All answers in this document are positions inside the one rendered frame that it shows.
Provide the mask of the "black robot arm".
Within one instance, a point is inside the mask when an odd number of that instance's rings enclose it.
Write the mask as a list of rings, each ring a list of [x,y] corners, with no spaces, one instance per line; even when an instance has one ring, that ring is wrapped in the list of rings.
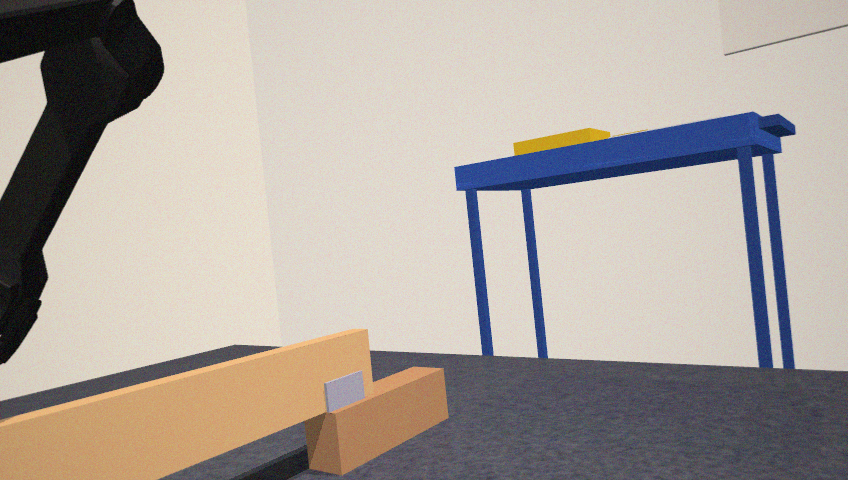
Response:
[[[47,105],[0,200],[0,365],[38,319],[43,248],[105,128],[165,69],[133,0],[0,0],[0,63],[44,51]]]

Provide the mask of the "long wooden rail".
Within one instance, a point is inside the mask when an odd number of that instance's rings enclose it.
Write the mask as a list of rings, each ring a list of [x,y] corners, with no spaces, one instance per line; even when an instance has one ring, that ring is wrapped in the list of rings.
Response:
[[[324,383],[362,371],[350,329],[0,420],[0,480],[157,480],[327,412]]]

